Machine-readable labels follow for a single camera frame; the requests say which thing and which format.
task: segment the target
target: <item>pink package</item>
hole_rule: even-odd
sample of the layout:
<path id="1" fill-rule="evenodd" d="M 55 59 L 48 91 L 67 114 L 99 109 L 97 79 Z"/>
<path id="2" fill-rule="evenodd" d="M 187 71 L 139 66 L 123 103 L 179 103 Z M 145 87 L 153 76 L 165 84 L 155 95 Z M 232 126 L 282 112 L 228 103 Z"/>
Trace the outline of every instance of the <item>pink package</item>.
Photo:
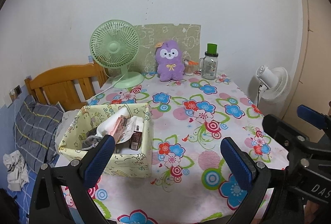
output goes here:
<path id="1" fill-rule="evenodd" d="M 120 139 L 120 136 L 124 129 L 126 119 L 127 118 L 125 118 L 124 116 L 120 116 L 116 120 L 114 129 L 112 129 L 111 131 L 108 131 L 108 134 L 111 135 L 112 137 L 114 137 L 115 143 L 117 143 L 118 140 Z"/>

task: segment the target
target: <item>fan base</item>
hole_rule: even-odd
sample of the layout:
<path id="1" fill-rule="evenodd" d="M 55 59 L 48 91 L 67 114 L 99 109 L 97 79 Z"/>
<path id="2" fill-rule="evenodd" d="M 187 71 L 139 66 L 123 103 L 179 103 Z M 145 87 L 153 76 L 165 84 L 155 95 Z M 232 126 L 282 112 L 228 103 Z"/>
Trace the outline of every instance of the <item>fan base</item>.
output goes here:
<path id="1" fill-rule="evenodd" d="M 112 82 L 116 82 L 122 75 L 114 78 Z M 144 77 L 139 72 L 128 72 L 121 81 L 115 84 L 115 88 L 129 88 L 139 85 L 143 82 Z"/>

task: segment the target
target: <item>red flower print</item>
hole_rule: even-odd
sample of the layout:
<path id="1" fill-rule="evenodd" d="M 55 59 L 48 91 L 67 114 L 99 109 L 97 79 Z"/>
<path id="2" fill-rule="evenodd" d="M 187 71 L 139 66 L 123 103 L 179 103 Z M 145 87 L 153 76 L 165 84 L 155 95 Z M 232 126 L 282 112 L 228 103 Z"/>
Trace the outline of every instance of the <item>red flower print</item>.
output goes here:
<path id="1" fill-rule="evenodd" d="M 180 166 L 177 166 L 177 167 L 171 167 L 170 168 L 170 173 L 173 177 L 181 177 L 183 174 L 182 174 L 182 168 Z"/>
<path id="2" fill-rule="evenodd" d="M 183 102 L 183 104 L 186 110 L 194 110 L 194 111 L 198 110 L 197 103 L 193 100 Z"/>
<path id="3" fill-rule="evenodd" d="M 262 131 L 260 131 L 259 128 L 255 128 L 255 135 L 258 137 L 263 137 L 263 133 L 262 133 Z"/>
<path id="4" fill-rule="evenodd" d="M 261 148 L 262 148 L 261 146 L 253 146 L 256 155 L 260 155 L 260 156 L 263 155 Z"/>
<path id="5" fill-rule="evenodd" d="M 221 139 L 221 137 L 222 137 L 220 132 L 213 132 L 211 135 L 215 139 Z"/>
<path id="6" fill-rule="evenodd" d="M 140 88 L 138 88 L 138 87 L 135 87 L 135 88 L 133 88 L 132 90 L 130 90 L 130 93 L 134 93 L 134 94 L 137 94 L 137 93 L 139 93 L 141 91 L 141 89 Z"/>
<path id="7" fill-rule="evenodd" d="M 220 133 L 221 132 L 221 128 L 219 127 L 219 123 L 215 120 L 212 120 L 211 122 L 205 122 L 205 126 L 207 131 L 211 132 L 211 133 Z"/>
<path id="8" fill-rule="evenodd" d="M 251 104 L 251 106 L 252 106 L 253 111 L 254 111 L 255 113 L 257 113 L 257 114 L 261 114 L 261 115 L 262 115 L 261 111 L 256 107 L 255 104 Z"/>
<path id="9" fill-rule="evenodd" d="M 170 146 L 170 144 L 168 142 L 159 143 L 159 145 L 158 145 L 158 148 L 159 148 L 158 153 L 160 155 L 163 155 L 163 154 L 166 154 L 167 155 L 167 154 L 169 154 L 169 152 L 170 152 L 169 146 Z"/>
<path id="10" fill-rule="evenodd" d="M 122 103 L 122 100 L 121 99 L 119 99 L 119 100 L 112 100 L 110 103 L 112 103 L 112 104 L 120 104 L 120 103 Z"/>
<path id="11" fill-rule="evenodd" d="M 97 183 L 94 188 L 88 189 L 87 193 L 91 196 L 92 199 L 95 199 L 95 193 L 97 192 L 98 189 L 99 189 L 99 187 L 98 187 L 98 183 Z"/>

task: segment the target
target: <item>glass jar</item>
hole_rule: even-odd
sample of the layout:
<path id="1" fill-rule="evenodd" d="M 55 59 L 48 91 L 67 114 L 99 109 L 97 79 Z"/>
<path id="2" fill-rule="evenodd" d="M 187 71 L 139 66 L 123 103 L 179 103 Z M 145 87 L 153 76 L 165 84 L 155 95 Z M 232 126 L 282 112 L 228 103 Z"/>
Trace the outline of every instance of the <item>glass jar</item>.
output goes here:
<path id="1" fill-rule="evenodd" d="M 216 79 L 218 53 L 211 54 L 205 52 L 205 57 L 199 59 L 199 70 L 204 79 Z"/>

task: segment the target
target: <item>wooden bed frame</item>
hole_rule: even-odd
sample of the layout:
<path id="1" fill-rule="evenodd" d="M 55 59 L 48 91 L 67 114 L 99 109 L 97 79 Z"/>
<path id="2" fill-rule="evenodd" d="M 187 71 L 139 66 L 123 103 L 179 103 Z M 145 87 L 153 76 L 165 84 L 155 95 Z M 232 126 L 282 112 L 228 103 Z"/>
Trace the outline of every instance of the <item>wooden bed frame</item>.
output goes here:
<path id="1" fill-rule="evenodd" d="M 95 95 L 91 77 L 97 77 L 100 87 L 108 77 L 97 63 L 85 65 L 67 65 L 41 73 L 35 79 L 25 79 L 29 94 L 42 104 L 60 102 L 68 110 L 80 109 L 86 102 L 81 102 L 73 80 L 78 80 L 85 100 Z"/>

